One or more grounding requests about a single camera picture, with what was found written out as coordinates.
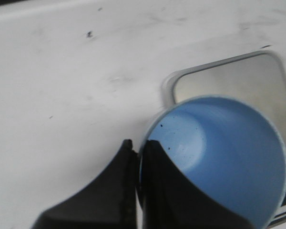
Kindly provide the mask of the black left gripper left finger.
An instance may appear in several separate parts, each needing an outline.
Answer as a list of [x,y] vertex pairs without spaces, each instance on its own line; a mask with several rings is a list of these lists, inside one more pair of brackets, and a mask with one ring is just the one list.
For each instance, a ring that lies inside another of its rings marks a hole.
[[85,188],[40,214],[34,229],[137,228],[137,154],[122,142],[109,165]]

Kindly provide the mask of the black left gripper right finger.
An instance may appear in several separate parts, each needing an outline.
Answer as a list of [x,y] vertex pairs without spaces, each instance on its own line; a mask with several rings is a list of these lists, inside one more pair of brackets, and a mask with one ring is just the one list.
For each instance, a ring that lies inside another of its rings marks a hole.
[[144,229],[251,229],[245,218],[199,190],[155,140],[141,154],[139,200]]

